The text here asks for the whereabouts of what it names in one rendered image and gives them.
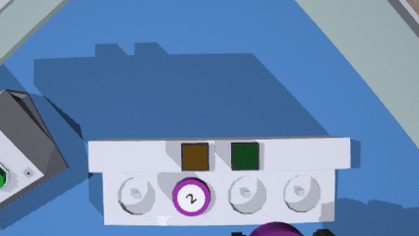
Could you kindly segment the purple screw cap with white disc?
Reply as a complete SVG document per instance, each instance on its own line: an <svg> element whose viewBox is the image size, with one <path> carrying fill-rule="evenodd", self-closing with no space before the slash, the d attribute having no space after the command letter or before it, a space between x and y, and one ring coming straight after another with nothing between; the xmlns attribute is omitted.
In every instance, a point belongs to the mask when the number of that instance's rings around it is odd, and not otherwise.
<svg viewBox="0 0 419 236"><path fill-rule="evenodd" d="M291 224L274 221L257 227L249 236L304 236Z"/></svg>

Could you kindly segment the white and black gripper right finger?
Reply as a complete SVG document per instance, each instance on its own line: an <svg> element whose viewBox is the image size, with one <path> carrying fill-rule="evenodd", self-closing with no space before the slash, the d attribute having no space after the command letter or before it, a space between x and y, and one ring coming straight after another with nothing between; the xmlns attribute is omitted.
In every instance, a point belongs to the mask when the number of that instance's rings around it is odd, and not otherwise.
<svg viewBox="0 0 419 236"><path fill-rule="evenodd" d="M328 229L317 229L317 231L313 233L313 236L335 236L335 235Z"/></svg>

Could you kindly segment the blue flat mat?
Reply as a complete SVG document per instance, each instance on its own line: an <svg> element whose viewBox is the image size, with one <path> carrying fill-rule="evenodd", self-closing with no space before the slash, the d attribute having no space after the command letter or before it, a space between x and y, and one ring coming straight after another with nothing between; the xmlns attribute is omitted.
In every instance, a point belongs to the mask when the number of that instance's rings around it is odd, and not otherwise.
<svg viewBox="0 0 419 236"><path fill-rule="evenodd" d="M70 0L0 66L69 168L0 209L0 236L249 236L104 225L88 141L341 136L334 221L304 236L419 236L419 148L295 0Z"/></svg>

